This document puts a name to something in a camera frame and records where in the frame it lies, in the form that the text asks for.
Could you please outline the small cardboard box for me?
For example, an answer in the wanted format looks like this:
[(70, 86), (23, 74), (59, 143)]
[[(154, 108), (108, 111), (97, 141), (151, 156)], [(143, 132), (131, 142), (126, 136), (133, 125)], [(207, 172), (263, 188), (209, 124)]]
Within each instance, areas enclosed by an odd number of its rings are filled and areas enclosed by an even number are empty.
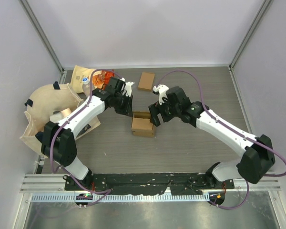
[(151, 91), (153, 87), (154, 78), (155, 73), (142, 72), (138, 84), (138, 89), (143, 91)]

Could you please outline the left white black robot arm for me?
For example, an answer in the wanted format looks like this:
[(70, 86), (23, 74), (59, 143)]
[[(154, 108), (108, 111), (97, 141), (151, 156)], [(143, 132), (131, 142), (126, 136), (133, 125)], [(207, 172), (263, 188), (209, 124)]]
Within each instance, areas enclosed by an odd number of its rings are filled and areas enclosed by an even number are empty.
[(88, 190), (92, 184), (92, 172), (77, 157), (75, 139), (80, 131), (107, 108), (117, 114), (131, 117), (132, 86), (134, 82), (111, 78), (102, 88), (92, 94), (70, 115), (57, 123), (49, 121), (42, 133), (41, 152), (66, 169), (81, 190)]

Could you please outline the large cardboard box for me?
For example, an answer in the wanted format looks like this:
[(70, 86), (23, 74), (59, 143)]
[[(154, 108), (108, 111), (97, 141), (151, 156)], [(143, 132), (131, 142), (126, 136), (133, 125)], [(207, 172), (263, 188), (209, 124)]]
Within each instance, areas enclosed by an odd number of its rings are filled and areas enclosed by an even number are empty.
[(134, 136), (155, 137), (156, 126), (150, 121), (150, 112), (134, 111), (131, 131)]

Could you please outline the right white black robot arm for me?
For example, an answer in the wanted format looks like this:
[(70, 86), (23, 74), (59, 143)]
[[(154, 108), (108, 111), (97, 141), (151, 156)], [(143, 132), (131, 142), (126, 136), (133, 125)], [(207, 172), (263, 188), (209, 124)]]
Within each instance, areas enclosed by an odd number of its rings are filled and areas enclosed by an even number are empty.
[(191, 102), (179, 86), (169, 88), (161, 84), (153, 87), (153, 93), (159, 96), (159, 100), (149, 106), (151, 122), (155, 126), (160, 125), (160, 118), (169, 122), (178, 117), (182, 122), (210, 133), (240, 157), (230, 162), (217, 162), (206, 171), (205, 181), (210, 188), (217, 188), (224, 181), (235, 178), (256, 184), (274, 165), (275, 156), (268, 136), (257, 137), (242, 131), (201, 102)]

